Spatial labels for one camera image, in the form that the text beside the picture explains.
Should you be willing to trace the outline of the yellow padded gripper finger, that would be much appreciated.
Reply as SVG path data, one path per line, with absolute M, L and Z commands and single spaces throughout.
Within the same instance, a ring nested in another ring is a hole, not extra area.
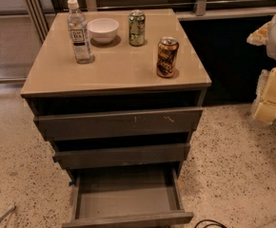
M 270 23 L 267 22 L 261 27 L 250 33 L 246 38 L 246 41 L 253 46 L 263 46 L 266 44 L 266 38 L 268 34 L 268 27 Z
M 276 67 L 263 69 L 257 83 L 256 99 L 251 106 L 254 121 L 272 124 L 276 119 Z

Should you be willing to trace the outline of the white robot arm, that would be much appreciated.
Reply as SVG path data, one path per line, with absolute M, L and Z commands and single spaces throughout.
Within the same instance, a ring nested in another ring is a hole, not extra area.
M 250 33 L 246 41 L 254 46 L 265 46 L 268 57 L 276 61 L 276 14 L 272 19 Z M 276 119 L 276 67 L 263 69 L 256 87 L 256 99 L 251 106 L 252 120 L 264 125 Z

